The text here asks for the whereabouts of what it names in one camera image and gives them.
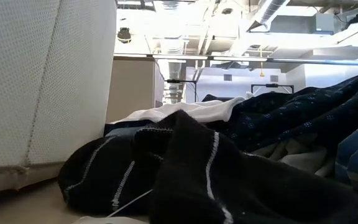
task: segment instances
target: white couch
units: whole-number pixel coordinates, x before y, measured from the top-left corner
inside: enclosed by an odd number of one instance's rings
[[[114,0],[0,0],[0,190],[103,134],[115,35]]]

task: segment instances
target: pile of clothes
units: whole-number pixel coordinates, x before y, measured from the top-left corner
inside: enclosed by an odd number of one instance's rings
[[[358,129],[358,76],[235,99],[221,110],[212,102],[213,119],[198,105],[107,124],[105,137],[61,169],[66,203],[111,213],[152,189],[121,214],[151,223],[358,223],[358,196],[319,177],[333,173],[338,144]]]

